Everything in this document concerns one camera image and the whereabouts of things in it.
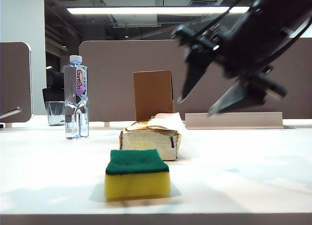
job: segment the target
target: table surface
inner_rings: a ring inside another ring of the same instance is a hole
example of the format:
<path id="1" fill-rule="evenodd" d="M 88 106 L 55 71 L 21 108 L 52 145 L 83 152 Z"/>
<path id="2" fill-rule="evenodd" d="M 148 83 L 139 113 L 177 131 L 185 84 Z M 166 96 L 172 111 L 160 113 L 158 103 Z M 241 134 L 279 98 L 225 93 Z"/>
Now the table surface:
<path id="1" fill-rule="evenodd" d="M 106 202 L 105 168 L 127 123 L 90 123 L 66 140 L 45 116 L 0 130 L 2 214 L 312 212 L 312 120 L 290 129 L 194 130 L 166 162 L 169 198 Z"/>

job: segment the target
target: glass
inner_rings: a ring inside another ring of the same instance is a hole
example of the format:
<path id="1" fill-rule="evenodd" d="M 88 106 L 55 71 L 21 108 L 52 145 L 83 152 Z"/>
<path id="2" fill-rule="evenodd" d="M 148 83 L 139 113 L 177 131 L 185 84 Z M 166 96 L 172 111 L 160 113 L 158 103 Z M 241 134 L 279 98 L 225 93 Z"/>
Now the glass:
<path id="1" fill-rule="evenodd" d="M 65 124 L 64 102 L 45 102 L 49 126 L 61 126 Z"/>

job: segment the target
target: sponge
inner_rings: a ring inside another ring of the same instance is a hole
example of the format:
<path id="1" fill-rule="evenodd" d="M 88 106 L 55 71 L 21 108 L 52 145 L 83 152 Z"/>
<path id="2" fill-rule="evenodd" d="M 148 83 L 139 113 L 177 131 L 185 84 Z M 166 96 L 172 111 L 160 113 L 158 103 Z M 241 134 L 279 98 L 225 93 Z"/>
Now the sponge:
<path id="1" fill-rule="evenodd" d="M 156 149 L 112 150 L 105 173 L 108 201 L 162 198 L 170 193 L 169 167 Z"/>

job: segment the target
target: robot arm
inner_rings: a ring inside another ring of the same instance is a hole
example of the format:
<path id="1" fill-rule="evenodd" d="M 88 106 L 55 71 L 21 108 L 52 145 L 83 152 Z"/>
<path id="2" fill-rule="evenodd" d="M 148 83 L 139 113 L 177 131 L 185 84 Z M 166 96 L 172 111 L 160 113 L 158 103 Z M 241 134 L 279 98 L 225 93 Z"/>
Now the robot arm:
<path id="1" fill-rule="evenodd" d="M 306 27 L 281 47 L 306 19 L 309 19 Z M 210 108 L 209 115 L 263 105 L 267 94 L 283 98 L 286 90 L 267 77 L 273 69 L 270 63 L 311 23 L 312 0 L 253 0 L 249 10 L 229 31 L 211 24 L 197 33 L 185 26 L 178 27 L 173 37 L 188 46 L 185 60 L 189 65 L 180 102 L 187 98 L 212 61 L 222 66 L 226 78 L 236 77 L 237 81 Z"/>

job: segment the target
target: ceiling duct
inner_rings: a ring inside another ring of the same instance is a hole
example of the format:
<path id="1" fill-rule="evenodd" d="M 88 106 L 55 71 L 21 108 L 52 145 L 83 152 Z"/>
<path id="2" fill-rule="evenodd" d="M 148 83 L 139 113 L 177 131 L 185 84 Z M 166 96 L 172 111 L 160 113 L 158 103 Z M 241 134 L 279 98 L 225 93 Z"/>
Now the ceiling duct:
<path id="1" fill-rule="evenodd" d="M 205 6 L 215 6 L 216 0 L 191 0 L 190 6 L 193 7 L 205 7 Z"/>

